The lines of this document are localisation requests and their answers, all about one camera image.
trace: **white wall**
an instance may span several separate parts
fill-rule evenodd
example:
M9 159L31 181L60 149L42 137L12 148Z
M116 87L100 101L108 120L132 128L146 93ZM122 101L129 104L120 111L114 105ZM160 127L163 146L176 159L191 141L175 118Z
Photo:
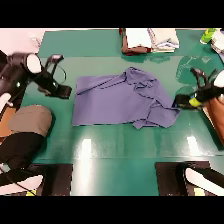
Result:
M45 31L88 30L88 29L118 29L118 28L0 28L0 50L6 53L7 55L12 54L15 51L37 53L39 48L37 46L36 41L31 40L32 37L37 37L41 42ZM205 29L205 28L187 28L187 29Z

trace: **green bottle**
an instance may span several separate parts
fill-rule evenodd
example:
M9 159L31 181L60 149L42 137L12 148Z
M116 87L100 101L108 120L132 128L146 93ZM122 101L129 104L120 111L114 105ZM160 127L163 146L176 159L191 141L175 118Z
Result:
M207 44L211 39L213 34L215 33L216 28L207 28L205 33L202 35L200 42L202 44Z

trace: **teal tabletop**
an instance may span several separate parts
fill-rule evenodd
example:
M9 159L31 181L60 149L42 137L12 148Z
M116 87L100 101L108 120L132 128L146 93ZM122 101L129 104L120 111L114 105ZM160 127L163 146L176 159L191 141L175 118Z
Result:
M219 56L199 40L203 31L178 30L180 49L174 53L124 56L118 30L47 32L39 56L63 54L64 84L73 90L69 100L45 97L32 83L22 106L40 104L51 109L54 121L34 163L74 164L71 195L158 195L157 161L208 160L224 174L224 148L202 111L182 110L170 128L131 124L72 126L76 79L80 76L121 74L128 67L152 72L169 96L190 93L196 81L191 67L210 74L223 69ZM56 70L55 79L63 81Z

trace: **yellow label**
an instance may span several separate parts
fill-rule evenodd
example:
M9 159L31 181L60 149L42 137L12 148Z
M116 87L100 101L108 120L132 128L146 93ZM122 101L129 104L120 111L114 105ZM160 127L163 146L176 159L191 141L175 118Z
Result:
M189 103L193 106L193 107L198 107L201 105L201 103L196 99L196 98L192 98L189 100Z
M34 194L36 194L37 193L37 190L32 190L32 192ZM34 195L32 193L30 193L29 191L27 191L26 196L34 196Z
M205 196L205 191L201 188L194 188L195 196Z

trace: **brown cloth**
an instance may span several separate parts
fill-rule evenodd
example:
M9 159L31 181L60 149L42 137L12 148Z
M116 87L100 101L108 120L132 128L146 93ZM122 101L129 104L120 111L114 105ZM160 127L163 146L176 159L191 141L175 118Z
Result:
M208 116L224 145L224 100L213 98L206 104Z
M120 28L119 32L120 34L122 34L122 48L121 48L122 53L125 53L127 56L131 56L135 54L146 54L148 52L151 52L151 48L147 47L128 48L128 41L125 28Z
M33 132L45 137L51 126L51 111L40 105L20 108L9 120L8 128L13 133Z

